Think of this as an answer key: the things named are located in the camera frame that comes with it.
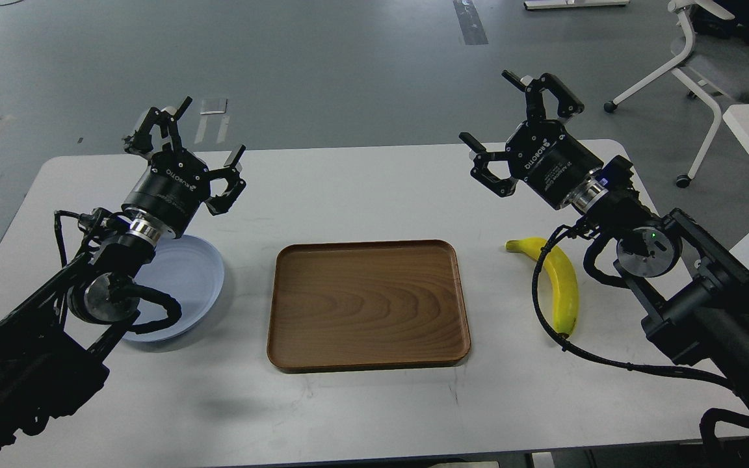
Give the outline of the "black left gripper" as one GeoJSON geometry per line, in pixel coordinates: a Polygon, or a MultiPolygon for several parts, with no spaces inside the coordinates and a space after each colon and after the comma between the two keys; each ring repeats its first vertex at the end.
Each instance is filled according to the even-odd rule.
{"type": "Polygon", "coordinates": [[[184,151],[177,123],[191,103],[192,97],[186,97],[177,109],[150,107],[137,129],[123,137],[123,151],[151,160],[148,171],[122,202],[122,210],[130,215],[145,213],[154,217],[175,238],[183,236],[202,202],[212,216],[223,215],[246,188],[240,163],[245,145],[231,151],[222,168],[213,170],[190,151],[184,151]],[[166,141],[157,153],[152,136],[155,127],[166,141]],[[221,193],[214,194],[211,183],[217,180],[225,181],[226,186],[221,193]]]}

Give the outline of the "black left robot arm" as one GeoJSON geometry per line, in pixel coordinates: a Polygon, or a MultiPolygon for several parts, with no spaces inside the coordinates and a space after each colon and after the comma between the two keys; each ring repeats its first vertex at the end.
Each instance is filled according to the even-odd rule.
{"type": "Polygon", "coordinates": [[[185,148],[178,122],[190,107],[152,107],[123,139],[148,168],[121,210],[56,211],[59,272],[0,320],[0,451],[17,432],[35,436],[100,391],[123,335],[176,325],[179,302],[136,283],[158,242],[180,238],[201,205],[227,213],[246,188],[239,146],[222,168],[185,148]]]}

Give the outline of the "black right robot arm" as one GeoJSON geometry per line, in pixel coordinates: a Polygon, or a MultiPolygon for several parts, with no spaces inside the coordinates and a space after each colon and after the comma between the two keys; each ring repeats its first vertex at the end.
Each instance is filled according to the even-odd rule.
{"type": "Polygon", "coordinates": [[[633,164],[603,162],[565,128],[583,112],[582,101],[556,76],[503,77],[523,92],[526,118],[502,151],[490,151],[464,131],[472,152],[471,176],[500,198],[525,183],[553,209],[571,205],[580,215],[559,226],[537,251],[532,301],[549,337],[565,352],[594,363],[666,378],[701,380],[738,397],[747,414],[711,408],[699,423],[713,467],[746,467],[724,448],[719,423],[749,429],[749,269],[680,209],[659,216],[633,186],[633,164]],[[613,361],[571,344],[545,320],[538,276],[564,238],[590,240],[583,267],[600,284],[632,291],[646,312],[642,328],[671,365],[613,361]]]}

